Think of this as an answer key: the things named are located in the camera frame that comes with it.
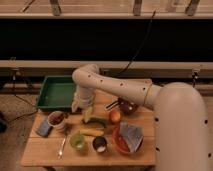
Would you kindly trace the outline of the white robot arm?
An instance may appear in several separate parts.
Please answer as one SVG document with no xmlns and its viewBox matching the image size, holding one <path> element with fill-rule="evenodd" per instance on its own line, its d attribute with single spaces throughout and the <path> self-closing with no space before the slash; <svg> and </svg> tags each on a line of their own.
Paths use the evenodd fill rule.
<svg viewBox="0 0 213 171">
<path fill-rule="evenodd" d="M 81 108 L 99 89 L 154 112 L 156 171 L 213 171 L 205 102 L 191 85 L 174 82 L 161 87 L 105 77 L 95 64 L 74 70 L 72 79 Z"/>
</svg>

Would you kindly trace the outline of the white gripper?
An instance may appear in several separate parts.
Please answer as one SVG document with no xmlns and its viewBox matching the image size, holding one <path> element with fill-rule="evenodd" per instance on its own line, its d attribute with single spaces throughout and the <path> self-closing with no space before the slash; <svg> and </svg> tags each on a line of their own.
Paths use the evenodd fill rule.
<svg viewBox="0 0 213 171">
<path fill-rule="evenodd" d="M 71 105 L 72 113 L 75 113 L 76 111 L 78 111 L 78 108 L 84 109 L 82 111 L 83 121 L 85 123 L 88 123 L 90 121 L 90 118 L 93 112 L 93 107 L 92 107 L 93 101 L 94 101 L 93 89 L 77 87 L 74 93 L 74 99 Z"/>
</svg>

